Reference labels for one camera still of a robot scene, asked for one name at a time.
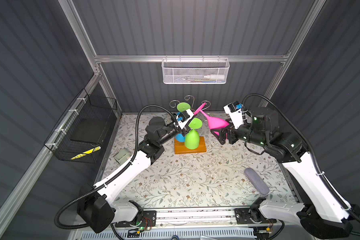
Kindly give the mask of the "pink wine glass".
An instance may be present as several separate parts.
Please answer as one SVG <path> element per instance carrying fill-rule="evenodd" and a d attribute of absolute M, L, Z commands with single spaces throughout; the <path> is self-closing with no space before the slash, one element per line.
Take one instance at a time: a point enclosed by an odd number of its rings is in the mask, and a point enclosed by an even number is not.
<path fill-rule="evenodd" d="M 229 122 L 227 122 L 226 120 L 223 120 L 223 119 L 220 119 L 220 118 L 217 118 L 217 117 L 211 117 L 209 115 L 207 115 L 205 112 L 204 112 L 204 109 L 205 109 L 205 105 L 207 104 L 207 101 L 204 101 L 195 111 L 194 111 L 194 116 L 196 116 L 198 113 L 202 113 L 206 119 L 207 119 L 207 122 L 208 122 L 208 126 L 209 126 L 209 129 L 210 131 L 212 129 L 220 129 L 220 128 L 226 128 L 230 125 Z"/>

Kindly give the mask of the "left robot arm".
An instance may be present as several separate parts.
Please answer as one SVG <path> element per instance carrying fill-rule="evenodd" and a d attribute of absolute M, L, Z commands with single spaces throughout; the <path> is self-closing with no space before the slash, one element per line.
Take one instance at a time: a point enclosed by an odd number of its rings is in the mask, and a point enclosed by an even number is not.
<path fill-rule="evenodd" d="M 129 158 L 108 177 L 95 184 L 103 188 L 78 202 L 79 216 L 95 232 L 104 231 L 110 224 L 128 222 L 138 225 L 143 218 L 143 208 L 134 201 L 117 205 L 119 193 L 142 171 L 150 167 L 164 152 L 163 144 L 177 134 L 186 135 L 194 117 L 178 117 L 166 124 L 161 117 L 154 117 L 146 127 L 146 135 L 137 147 L 135 157 Z"/>

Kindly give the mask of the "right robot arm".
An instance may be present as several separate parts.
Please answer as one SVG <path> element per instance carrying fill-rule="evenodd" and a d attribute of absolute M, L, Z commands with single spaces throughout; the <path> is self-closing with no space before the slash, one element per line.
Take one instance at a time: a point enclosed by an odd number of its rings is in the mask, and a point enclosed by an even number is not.
<path fill-rule="evenodd" d="M 360 208 L 351 205 L 333 188 L 304 136 L 282 133 L 276 110 L 260 107 L 248 111 L 236 102 L 224 109 L 229 119 L 217 119 L 210 125 L 218 141 L 221 144 L 243 141 L 262 147 L 264 153 L 292 174 L 309 198 L 306 203 L 281 204 L 262 194 L 248 212 L 253 222 L 275 219 L 293 223 L 318 239 L 340 239 L 354 234 L 351 222 L 360 216 Z"/>

